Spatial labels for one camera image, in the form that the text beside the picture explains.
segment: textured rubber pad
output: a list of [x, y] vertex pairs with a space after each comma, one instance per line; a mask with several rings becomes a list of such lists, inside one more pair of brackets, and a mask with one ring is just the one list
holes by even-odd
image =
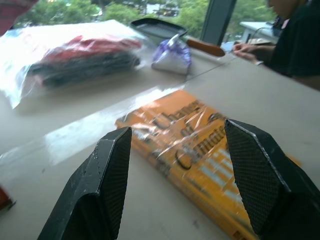
[[320, 192], [268, 133], [225, 122], [235, 183], [261, 239], [319, 239]]
[[38, 240], [115, 240], [127, 190], [132, 130], [108, 133], [70, 177]]

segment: small package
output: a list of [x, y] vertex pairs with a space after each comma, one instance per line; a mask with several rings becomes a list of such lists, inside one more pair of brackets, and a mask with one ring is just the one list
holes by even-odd
[[177, 34], [160, 44], [153, 56], [152, 68], [187, 75], [191, 63], [190, 49]]
[[13, 29], [0, 38], [0, 90], [15, 108], [27, 96], [134, 70], [148, 46], [115, 20]]

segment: black shirt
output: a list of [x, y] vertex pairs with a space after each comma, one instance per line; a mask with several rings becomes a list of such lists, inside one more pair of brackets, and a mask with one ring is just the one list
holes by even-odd
[[320, 0], [295, 11], [267, 66], [289, 77], [320, 76]]

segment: white desk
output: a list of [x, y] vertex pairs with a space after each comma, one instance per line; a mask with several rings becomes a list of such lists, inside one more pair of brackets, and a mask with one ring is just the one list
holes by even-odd
[[[185, 90], [230, 118], [272, 134], [320, 187], [320, 93], [232, 55], [215, 60], [195, 54], [193, 60]], [[89, 92], [57, 93], [19, 112], [0, 99], [0, 183], [17, 200], [0, 215], [1, 240], [38, 237], [70, 175], [97, 140], [115, 129], [116, 118], [124, 113], [119, 109], [130, 111], [165, 94], [160, 89], [184, 83], [147, 67], [131, 79]], [[142, 91], [144, 97], [134, 96]], [[121, 99], [129, 100], [117, 103]], [[132, 152], [118, 239], [229, 238]]]
[[276, 44], [279, 40], [277, 36], [274, 36], [272, 26], [268, 25], [266, 22], [243, 21], [240, 25], [245, 27], [245, 31], [241, 39], [242, 43], [248, 43], [253, 36], [255, 38], [259, 37], [266, 39], [273, 44]]

